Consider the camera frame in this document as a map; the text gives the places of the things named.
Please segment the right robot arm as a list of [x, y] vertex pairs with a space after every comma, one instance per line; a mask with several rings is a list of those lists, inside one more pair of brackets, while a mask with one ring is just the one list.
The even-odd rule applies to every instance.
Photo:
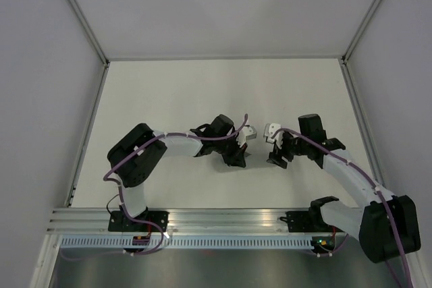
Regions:
[[298, 122], [299, 132], [276, 123], [266, 125], [264, 137], [273, 145], [268, 163], [287, 169], [294, 157], [305, 156], [336, 179], [356, 203], [349, 207], [334, 196], [313, 200], [309, 225], [316, 231], [334, 227], [355, 238], [374, 263], [419, 251], [414, 201], [395, 195], [363, 171], [340, 140], [327, 137], [318, 114], [300, 116]]

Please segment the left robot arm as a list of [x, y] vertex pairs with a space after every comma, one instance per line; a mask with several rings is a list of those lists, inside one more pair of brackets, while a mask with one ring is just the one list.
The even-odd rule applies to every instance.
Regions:
[[141, 231], [147, 224], [144, 182], [162, 158], [198, 158], [216, 152], [227, 166], [245, 168], [247, 141], [256, 135], [247, 116], [238, 129], [229, 117], [220, 114], [211, 123], [183, 133], [160, 132], [139, 123], [108, 152], [111, 169], [103, 180], [117, 185], [124, 224], [132, 231]]

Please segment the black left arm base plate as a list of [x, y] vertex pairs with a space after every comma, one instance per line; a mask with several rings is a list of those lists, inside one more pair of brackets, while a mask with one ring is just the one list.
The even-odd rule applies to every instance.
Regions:
[[162, 231], [166, 231], [169, 213], [165, 210], [150, 210], [143, 212], [136, 218], [140, 222], [132, 221], [121, 210], [111, 212], [108, 224], [108, 232], [137, 233], [158, 232], [156, 225]]

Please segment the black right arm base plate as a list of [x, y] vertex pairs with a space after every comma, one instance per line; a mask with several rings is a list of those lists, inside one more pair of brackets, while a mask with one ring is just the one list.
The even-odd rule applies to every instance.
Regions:
[[279, 220], [288, 226], [290, 233], [342, 233], [341, 229], [325, 223], [319, 213], [309, 210], [290, 210]]

